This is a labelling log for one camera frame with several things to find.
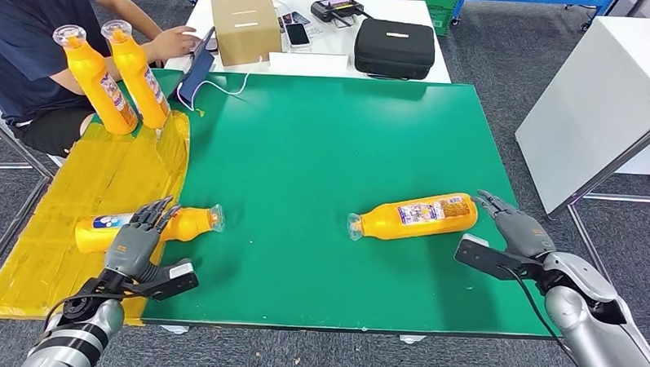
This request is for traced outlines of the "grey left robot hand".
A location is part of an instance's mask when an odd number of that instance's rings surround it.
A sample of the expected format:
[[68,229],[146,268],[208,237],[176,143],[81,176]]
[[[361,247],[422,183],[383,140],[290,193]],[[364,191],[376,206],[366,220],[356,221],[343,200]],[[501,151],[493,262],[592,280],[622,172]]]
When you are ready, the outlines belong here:
[[180,206],[166,207],[172,196],[141,206],[125,223],[104,256],[104,269],[119,273],[138,283],[154,281],[159,267],[150,262],[160,236]]

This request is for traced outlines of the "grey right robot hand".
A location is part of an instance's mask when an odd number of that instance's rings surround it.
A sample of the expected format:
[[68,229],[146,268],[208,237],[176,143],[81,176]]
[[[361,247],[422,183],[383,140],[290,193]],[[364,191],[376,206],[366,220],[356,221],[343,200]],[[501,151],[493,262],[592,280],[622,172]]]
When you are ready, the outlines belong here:
[[507,252],[535,259],[541,254],[556,251],[543,226],[522,210],[484,190],[478,190],[471,199],[493,219],[506,242]]

